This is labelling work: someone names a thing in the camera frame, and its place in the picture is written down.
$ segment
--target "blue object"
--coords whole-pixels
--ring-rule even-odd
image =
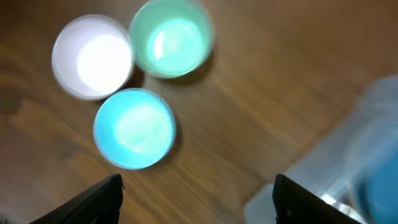
[[[98,149],[124,169],[142,169],[163,158],[175,139],[175,120],[167,103],[140,88],[108,98],[94,121]]]
[[[365,216],[378,224],[398,223],[398,151],[389,155],[356,193]]]

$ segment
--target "black object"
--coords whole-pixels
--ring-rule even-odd
[[[117,224],[122,188],[120,174],[111,175],[31,224]]]
[[[278,224],[359,224],[281,174],[275,178],[272,198]]]

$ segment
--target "green glowing cup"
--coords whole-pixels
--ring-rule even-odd
[[[206,12],[190,0],[151,0],[129,33],[138,66],[158,78],[191,72],[209,56],[214,40]]]

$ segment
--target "table surface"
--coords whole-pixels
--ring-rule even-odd
[[[136,70],[126,85],[170,103],[175,147],[153,167],[122,170],[93,142],[103,101],[67,95],[50,56],[72,19],[106,14],[127,26],[144,3],[0,3],[0,219],[35,220],[119,172],[120,223],[242,223],[245,202],[398,67],[397,1],[204,0],[216,31],[209,60],[174,80]]]

